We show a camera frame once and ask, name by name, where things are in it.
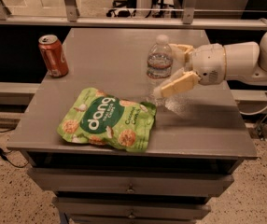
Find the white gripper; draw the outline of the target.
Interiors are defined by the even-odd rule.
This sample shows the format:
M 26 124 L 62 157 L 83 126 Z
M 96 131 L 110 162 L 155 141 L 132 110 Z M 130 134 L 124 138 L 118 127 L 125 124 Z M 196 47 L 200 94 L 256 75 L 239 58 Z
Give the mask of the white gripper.
M 179 69 L 153 91 L 155 98 L 168 98 L 190 91 L 198 83 L 217 85 L 225 79 L 225 51 L 220 44 L 192 45 L 170 44 L 172 56 L 180 63 L 190 60 L 190 69 Z

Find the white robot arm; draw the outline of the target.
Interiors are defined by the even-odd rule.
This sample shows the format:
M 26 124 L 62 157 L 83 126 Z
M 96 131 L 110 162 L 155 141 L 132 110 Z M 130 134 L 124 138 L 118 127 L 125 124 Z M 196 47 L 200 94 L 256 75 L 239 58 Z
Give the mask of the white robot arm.
M 155 98 L 189 91 L 197 84 L 217 85 L 224 80 L 267 86 L 267 32 L 259 44 L 209 44 L 192 49 L 185 55 L 178 54 L 178 48 L 176 52 L 178 58 L 186 59 L 185 67 L 154 89 Z

